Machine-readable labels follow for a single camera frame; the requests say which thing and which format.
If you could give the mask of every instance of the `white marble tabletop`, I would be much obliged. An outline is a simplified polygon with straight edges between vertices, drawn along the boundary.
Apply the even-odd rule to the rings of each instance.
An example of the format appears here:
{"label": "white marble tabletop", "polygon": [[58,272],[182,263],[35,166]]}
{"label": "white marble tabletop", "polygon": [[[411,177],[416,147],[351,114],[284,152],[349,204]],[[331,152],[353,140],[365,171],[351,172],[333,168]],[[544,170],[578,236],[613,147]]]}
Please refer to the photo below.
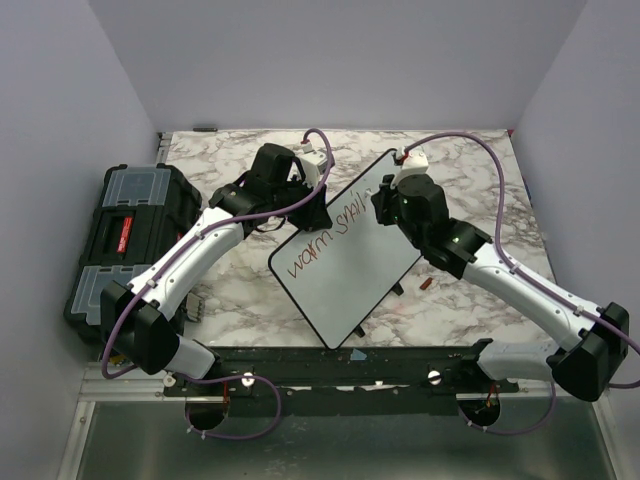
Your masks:
{"label": "white marble tabletop", "polygon": [[[295,150],[302,133],[302,130],[177,132],[167,163],[186,175],[206,203],[214,190],[249,169],[264,143]],[[407,145],[434,132],[326,130],[326,133],[336,159],[329,177],[329,199],[387,149]],[[507,132],[472,133],[492,146],[505,170],[505,248],[522,263],[552,278]],[[311,139],[321,146],[317,137]],[[423,150],[430,162],[429,175],[445,190],[451,216],[493,235],[498,179],[487,153],[461,138],[431,142]],[[267,266],[271,252],[294,231],[287,224],[273,233],[254,233],[219,260],[195,288],[206,299],[205,317],[201,324],[188,324],[185,335],[211,346],[322,346]],[[427,290],[420,290],[428,277],[433,277],[432,284]],[[547,338],[533,322],[501,300],[432,268],[425,260],[418,261],[402,280],[402,286],[404,295],[388,295],[362,323],[365,337],[352,334],[345,346],[470,345],[483,337],[510,342]]]}

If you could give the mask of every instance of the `silver bolt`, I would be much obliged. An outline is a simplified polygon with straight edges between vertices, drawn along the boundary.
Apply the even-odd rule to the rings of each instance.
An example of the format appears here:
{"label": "silver bolt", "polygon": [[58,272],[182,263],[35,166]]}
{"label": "silver bolt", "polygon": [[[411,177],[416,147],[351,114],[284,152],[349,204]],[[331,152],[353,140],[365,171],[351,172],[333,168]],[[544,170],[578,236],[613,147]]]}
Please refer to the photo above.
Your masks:
{"label": "silver bolt", "polygon": [[[252,377],[253,373],[251,372],[245,372],[244,373],[245,377]],[[255,378],[243,378],[242,379],[242,385],[244,385],[245,387],[249,388],[250,386],[252,386],[254,383],[256,382]]]}
{"label": "silver bolt", "polygon": [[431,385],[440,385],[442,382],[442,375],[440,375],[440,372],[437,370],[431,370],[427,375],[427,378]]}

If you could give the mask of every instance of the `white wall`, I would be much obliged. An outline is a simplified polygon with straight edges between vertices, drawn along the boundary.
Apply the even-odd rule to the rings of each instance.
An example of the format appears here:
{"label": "white wall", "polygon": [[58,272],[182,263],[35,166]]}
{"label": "white wall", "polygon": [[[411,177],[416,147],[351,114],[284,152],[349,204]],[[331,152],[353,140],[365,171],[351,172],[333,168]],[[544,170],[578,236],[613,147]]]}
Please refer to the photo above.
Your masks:
{"label": "white wall", "polygon": [[62,320],[105,170],[157,137],[84,0],[0,14],[0,465],[55,478],[86,352]]}
{"label": "white wall", "polygon": [[89,0],[160,130],[513,127],[585,0]]}
{"label": "white wall", "polygon": [[[640,2],[589,0],[514,136],[558,282],[640,339]],[[631,352],[617,381],[640,377]],[[640,391],[614,408],[640,474]]]}

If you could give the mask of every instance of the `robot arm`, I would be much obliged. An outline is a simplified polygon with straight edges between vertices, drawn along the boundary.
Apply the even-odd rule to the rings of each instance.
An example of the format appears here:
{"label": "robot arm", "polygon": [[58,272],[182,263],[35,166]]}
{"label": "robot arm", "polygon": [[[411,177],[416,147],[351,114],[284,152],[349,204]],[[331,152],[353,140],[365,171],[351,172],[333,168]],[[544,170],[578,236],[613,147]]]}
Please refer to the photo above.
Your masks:
{"label": "robot arm", "polygon": [[[397,225],[434,267],[493,293],[533,320],[552,338],[538,344],[491,342],[480,353],[478,366],[492,379],[553,378],[572,395],[594,401],[627,353],[620,339],[585,312],[628,333],[629,315],[611,303],[601,309],[549,282],[532,270],[501,259],[491,237],[468,222],[449,217],[443,189],[426,174],[421,152],[411,152],[396,175],[387,175],[372,196],[378,223]],[[534,288],[525,276],[578,308],[571,310]]]}
{"label": "robot arm", "polygon": [[[289,179],[296,165],[300,177]],[[125,287],[111,282],[100,298],[101,331],[105,341],[135,296],[140,299],[115,337],[115,348],[148,374],[160,370],[201,379],[215,363],[214,353],[173,331],[171,319],[180,303],[207,270],[226,252],[268,219],[268,212],[296,204],[317,186],[329,167],[327,157],[305,144],[303,153],[273,144],[258,150],[251,170],[235,183],[218,189],[194,227],[158,262]],[[286,214],[308,231],[331,227],[325,203],[326,187],[309,202]],[[263,218],[254,214],[266,213]],[[238,222],[212,229],[238,217]]]}

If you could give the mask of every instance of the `white board with black frame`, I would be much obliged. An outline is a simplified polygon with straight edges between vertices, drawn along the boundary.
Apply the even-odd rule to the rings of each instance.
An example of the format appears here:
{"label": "white board with black frame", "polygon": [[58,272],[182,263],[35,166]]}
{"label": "white board with black frame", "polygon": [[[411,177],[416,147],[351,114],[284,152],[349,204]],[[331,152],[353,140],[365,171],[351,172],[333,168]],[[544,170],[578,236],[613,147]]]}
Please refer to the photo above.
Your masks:
{"label": "white board with black frame", "polygon": [[338,348],[420,258],[399,228],[379,225],[370,194],[398,169],[391,150],[328,204],[333,226],[297,231],[269,269],[322,342]]}

